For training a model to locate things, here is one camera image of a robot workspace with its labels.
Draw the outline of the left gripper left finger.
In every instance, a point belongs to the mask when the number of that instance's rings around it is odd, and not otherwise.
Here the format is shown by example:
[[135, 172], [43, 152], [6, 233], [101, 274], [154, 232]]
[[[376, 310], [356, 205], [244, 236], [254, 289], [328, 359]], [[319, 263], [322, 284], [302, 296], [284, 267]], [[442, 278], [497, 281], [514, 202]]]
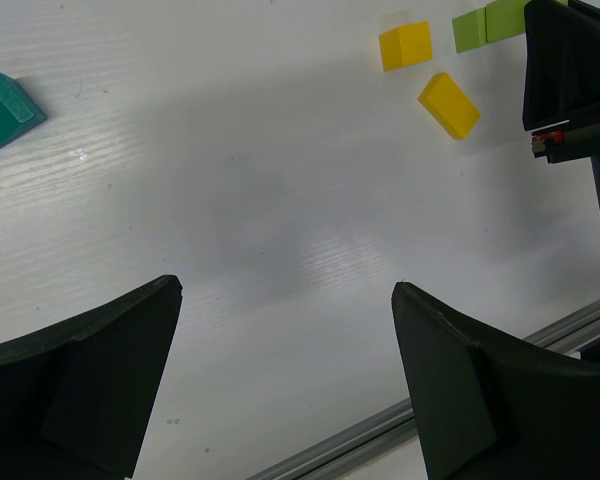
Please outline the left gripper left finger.
[[182, 304], [161, 276], [0, 343], [0, 479], [130, 479]]

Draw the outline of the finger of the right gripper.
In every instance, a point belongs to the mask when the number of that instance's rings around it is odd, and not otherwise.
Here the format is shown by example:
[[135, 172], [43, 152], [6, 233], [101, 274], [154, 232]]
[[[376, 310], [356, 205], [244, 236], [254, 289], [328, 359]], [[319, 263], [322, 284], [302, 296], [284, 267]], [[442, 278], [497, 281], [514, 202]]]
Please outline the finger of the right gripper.
[[536, 0], [524, 7], [524, 22], [524, 129], [600, 111], [600, 8]]

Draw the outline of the light green rectangular block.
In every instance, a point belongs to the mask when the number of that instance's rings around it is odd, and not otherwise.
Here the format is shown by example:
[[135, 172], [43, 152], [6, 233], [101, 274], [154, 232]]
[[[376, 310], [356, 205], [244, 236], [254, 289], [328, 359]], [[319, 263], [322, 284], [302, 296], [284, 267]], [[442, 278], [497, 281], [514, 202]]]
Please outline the light green rectangular block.
[[494, 43], [524, 34], [524, 9], [529, 0], [496, 0], [485, 7], [486, 39]]

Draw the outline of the small green cube block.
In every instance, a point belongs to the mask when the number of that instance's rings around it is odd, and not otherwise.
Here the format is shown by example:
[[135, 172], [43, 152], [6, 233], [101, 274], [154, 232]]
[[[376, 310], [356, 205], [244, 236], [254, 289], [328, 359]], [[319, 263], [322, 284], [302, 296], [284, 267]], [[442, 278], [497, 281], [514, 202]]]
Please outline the small green cube block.
[[475, 9], [452, 20], [457, 53], [483, 47], [487, 44], [485, 8]]

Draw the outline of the small yellow cube block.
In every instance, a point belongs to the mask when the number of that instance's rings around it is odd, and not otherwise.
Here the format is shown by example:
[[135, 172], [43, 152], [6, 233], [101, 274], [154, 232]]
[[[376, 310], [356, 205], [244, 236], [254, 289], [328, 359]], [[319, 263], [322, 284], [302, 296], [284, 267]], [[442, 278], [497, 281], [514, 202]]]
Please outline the small yellow cube block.
[[433, 44], [428, 21], [401, 25], [379, 35], [384, 72], [430, 61]]

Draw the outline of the teal arch block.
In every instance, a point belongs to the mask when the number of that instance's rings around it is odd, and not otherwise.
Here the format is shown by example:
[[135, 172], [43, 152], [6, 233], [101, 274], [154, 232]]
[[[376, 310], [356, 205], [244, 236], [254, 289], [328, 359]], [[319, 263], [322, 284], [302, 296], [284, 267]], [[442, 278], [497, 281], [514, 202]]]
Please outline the teal arch block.
[[47, 115], [13, 78], [0, 73], [0, 149], [47, 120]]

